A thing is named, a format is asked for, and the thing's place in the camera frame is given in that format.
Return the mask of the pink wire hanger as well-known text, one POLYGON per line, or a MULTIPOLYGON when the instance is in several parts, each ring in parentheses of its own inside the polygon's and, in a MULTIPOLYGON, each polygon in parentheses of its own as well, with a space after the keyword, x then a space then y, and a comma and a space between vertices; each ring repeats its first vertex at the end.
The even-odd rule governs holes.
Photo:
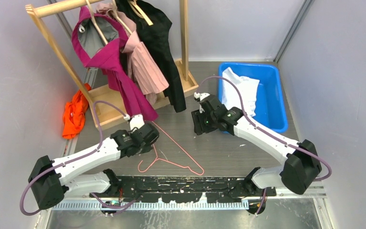
POLYGON ((137 165, 137 170, 140 173, 146 173, 157 162, 164 162, 168 165, 173 165, 180 169, 190 171, 190 173, 203 176, 205 169, 197 162, 197 160, 184 149, 172 136, 170 136, 163 128, 152 121, 152 124, 159 130, 163 136, 167 137, 169 141, 173 143, 172 147, 159 147, 159 144, 153 144, 152 148, 155 154, 155 158, 145 168, 142 168, 144 160, 141 160, 137 165))

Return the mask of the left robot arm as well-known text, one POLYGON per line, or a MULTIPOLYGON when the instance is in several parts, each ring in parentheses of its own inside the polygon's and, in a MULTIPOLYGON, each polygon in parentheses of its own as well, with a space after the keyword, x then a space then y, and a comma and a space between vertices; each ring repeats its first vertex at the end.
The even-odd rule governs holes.
POLYGON ((113 172, 106 170, 97 175, 84 175, 107 162, 131 157, 151 151, 159 138, 159 131, 150 123, 130 131, 117 130, 100 143, 73 155, 51 160, 40 157, 28 178, 28 189, 32 190, 39 210, 59 204, 65 197, 86 193, 104 193, 116 196, 120 184, 113 172))

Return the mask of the white skirt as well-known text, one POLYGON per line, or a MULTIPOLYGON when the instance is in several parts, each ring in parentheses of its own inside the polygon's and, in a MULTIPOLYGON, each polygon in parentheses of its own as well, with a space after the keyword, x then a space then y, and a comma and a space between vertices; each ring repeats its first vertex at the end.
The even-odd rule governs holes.
MULTIPOLYGON (((256 116, 256 95, 260 80, 246 76, 238 76, 230 67, 222 72, 222 77, 232 82, 242 97, 245 111, 249 117, 256 116)), ((227 109, 232 107, 241 108, 239 95, 235 88, 225 80, 222 80, 222 103, 227 109)))

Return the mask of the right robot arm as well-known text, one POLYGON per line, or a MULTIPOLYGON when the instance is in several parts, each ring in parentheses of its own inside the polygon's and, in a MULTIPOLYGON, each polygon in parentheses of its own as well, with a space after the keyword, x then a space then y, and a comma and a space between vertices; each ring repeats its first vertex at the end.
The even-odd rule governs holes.
POLYGON ((295 194, 302 195, 317 178, 322 166, 312 142, 282 136, 244 115, 233 107, 228 110, 219 99, 209 93, 195 93, 200 106, 192 112, 194 132, 197 135, 215 130, 242 138, 264 150, 281 165, 271 168, 254 168, 244 180, 244 188, 251 196, 263 189, 285 186, 295 194))

